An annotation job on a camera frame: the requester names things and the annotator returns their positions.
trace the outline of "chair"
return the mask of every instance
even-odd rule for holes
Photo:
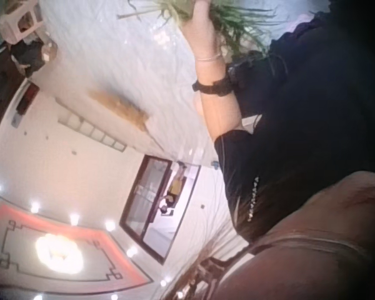
[[[39,1],[27,0],[18,2],[0,17],[0,34],[9,44],[15,45],[42,25]]]

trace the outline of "black wristwatch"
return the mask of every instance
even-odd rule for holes
[[[226,74],[224,79],[214,82],[212,86],[204,86],[199,81],[196,81],[193,85],[193,91],[201,91],[203,94],[218,95],[219,97],[226,96],[233,91],[232,82]]]

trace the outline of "window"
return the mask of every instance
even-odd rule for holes
[[[182,223],[199,173],[198,166],[145,156],[122,214],[121,227],[152,257],[164,264]],[[167,212],[159,209],[178,178],[180,192]]]

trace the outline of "green plant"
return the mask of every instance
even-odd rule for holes
[[[135,12],[119,15],[119,19],[139,17],[142,14],[160,12],[165,23],[171,18],[178,26],[190,20],[193,15],[193,0],[149,0],[152,3],[144,11],[138,11],[128,0],[129,5]],[[242,46],[243,42],[254,45],[254,48],[266,53],[266,47],[261,39],[266,34],[264,26],[279,24],[270,21],[274,17],[270,9],[246,8],[235,5],[234,0],[213,0],[210,8],[210,18],[214,23],[217,32],[223,37],[223,46],[232,52],[234,56],[240,56],[246,52],[247,47]]]

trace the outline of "floor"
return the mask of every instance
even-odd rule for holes
[[[152,1],[133,1],[144,9]],[[326,10],[326,0],[244,0],[252,7],[273,8],[278,38],[303,14]],[[216,159],[204,121],[195,112],[191,84],[194,59],[177,27],[152,13],[132,13],[126,0],[40,0],[47,31],[59,52],[34,75],[41,89],[96,126],[138,151],[209,166]],[[112,115],[88,96],[106,91],[146,111],[148,134]]]

